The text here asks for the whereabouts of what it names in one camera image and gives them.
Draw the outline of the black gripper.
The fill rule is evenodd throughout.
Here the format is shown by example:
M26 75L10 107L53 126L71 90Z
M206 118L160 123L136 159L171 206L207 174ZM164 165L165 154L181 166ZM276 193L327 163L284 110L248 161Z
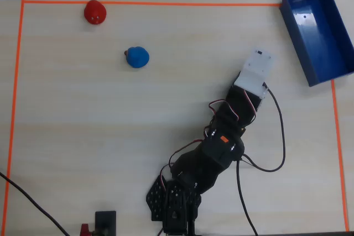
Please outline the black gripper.
M261 98L232 85L226 101L220 105L220 119L231 126L246 127L252 123L261 104Z

